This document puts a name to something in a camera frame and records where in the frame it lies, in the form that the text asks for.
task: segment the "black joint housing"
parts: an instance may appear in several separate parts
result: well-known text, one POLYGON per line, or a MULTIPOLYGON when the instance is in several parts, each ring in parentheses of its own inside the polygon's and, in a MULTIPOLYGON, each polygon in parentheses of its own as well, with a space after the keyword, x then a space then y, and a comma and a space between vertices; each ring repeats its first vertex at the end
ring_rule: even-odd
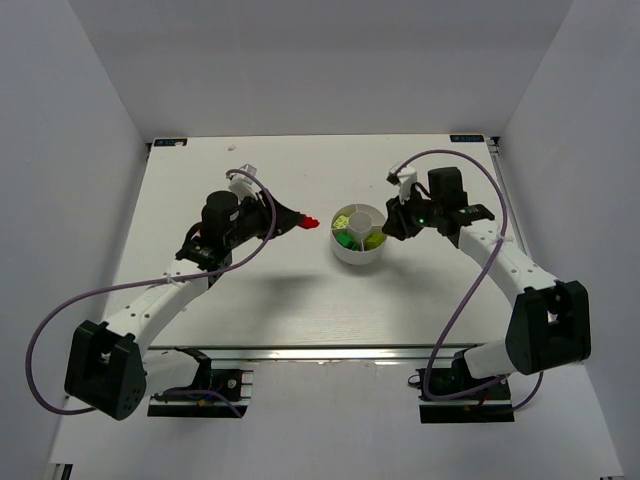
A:
POLYGON ((456 209, 468 205, 467 193, 462 189, 462 173, 456 167, 436 168, 429 171, 431 199, 443 209, 456 209))
POLYGON ((84 321, 73 334, 64 389, 116 420, 127 418, 147 388, 140 348, 133 335, 84 321))
POLYGON ((511 363, 524 375, 587 359, 587 290, 577 281, 526 289, 516 298, 505 343, 511 363), (549 314, 555 320, 549 321, 549 314))
POLYGON ((229 191, 220 190, 207 197, 202 208, 200 235, 205 245, 222 248, 222 239, 234 226, 238 218, 238 197, 229 191))

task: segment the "white bowl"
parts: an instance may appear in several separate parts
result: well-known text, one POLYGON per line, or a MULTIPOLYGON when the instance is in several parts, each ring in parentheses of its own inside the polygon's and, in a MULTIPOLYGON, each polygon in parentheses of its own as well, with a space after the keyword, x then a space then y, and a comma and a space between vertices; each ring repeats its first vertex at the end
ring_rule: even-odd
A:
POLYGON ((364 243, 372 233, 382 233, 382 226, 385 221, 386 219, 382 212, 371 205, 354 203, 341 208, 331 219, 331 250, 336 257, 350 265, 366 265, 376 261, 382 255, 384 246, 387 243, 386 235, 383 242, 373 250, 365 250, 364 243), (333 226, 341 215, 349 218, 347 228, 335 228, 333 226), (336 240, 340 233, 347 233, 353 238, 358 245, 358 250, 350 250, 343 247, 336 240))

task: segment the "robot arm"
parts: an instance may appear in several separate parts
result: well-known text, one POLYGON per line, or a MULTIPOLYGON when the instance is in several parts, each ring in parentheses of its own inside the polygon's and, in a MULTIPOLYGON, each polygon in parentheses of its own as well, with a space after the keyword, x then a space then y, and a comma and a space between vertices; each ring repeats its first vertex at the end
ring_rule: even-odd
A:
MULTIPOLYGON (((243 169, 255 173, 249 165, 243 169)), ((206 379, 211 362, 201 352, 147 350, 169 322, 222 274, 188 281, 185 276, 229 266, 233 249, 254 237, 264 239, 269 233, 272 212, 264 192, 256 191, 250 181, 238 175, 230 180, 231 192, 218 191, 207 198, 202 221, 189 230, 164 273, 166 284, 149 287, 102 323, 87 320, 76 329, 65 379, 68 394, 121 420, 131 415, 145 396, 170 388, 209 387, 206 379)), ((308 229, 318 225, 275 199, 274 204, 274 237, 296 226, 308 229)))
MULTIPOLYGON (((484 267, 499 238, 493 214, 483 205, 468 204, 457 168, 432 170, 428 176, 430 192, 417 183, 411 167, 390 174, 388 180, 400 187, 400 194, 387 202, 382 231, 405 240, 425 227, 436 228, 484 267)), ((460 388, 516 371, 529 375, 590 355, 588 295, 579 282, 559 281, 508 239, 503 239, 489 276, 513 307, 511 321, 504 339, 456 355, 452 376, 460 388)))

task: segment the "green object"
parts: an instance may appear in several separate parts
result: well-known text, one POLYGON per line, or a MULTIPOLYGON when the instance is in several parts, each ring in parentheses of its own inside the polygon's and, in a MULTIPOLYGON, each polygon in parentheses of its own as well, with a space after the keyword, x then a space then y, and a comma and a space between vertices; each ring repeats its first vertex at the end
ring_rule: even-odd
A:
POLYGON ((333 228, 347 228, 347 225, 349 225, 349 217, 346 215, 340 215, 336 218, 336 221, 333 222, 333 228))
POLYGON ((384 242, 384 234, 382 233, 372 233, 367 237, 364 241, 364 249, 365 250, 373 250, 378 248, 384 242))
POLYGON ((348 248, 349 250, 358 250, 358 244, 355 240, 344 232, 339 233, 336 240, 338 240, 338 243, 344 248, 348 248))

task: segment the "white wall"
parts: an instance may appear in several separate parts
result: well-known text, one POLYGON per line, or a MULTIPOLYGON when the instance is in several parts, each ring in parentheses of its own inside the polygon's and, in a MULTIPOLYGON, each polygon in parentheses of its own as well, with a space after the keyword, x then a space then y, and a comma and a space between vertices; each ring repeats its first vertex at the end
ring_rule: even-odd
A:
POLYGON ((70 0, 147 140, 499 134, 571 0, 70 0))
MULTIPOLYGON (((58 418, 27 390, 27 342, 54 306, 112 278, 145 152, 66 0, 2 2, 0 65, 0 478, 37 479, 58 418)), ((39 344, 54 403, 70 333, 100 311, 74 308, 39 344)))
POLYGON ((587 368, 631 479, 640 478, 639 119, 640 3, 579 0, 503 137, 531 250, 590 292, 587 368))

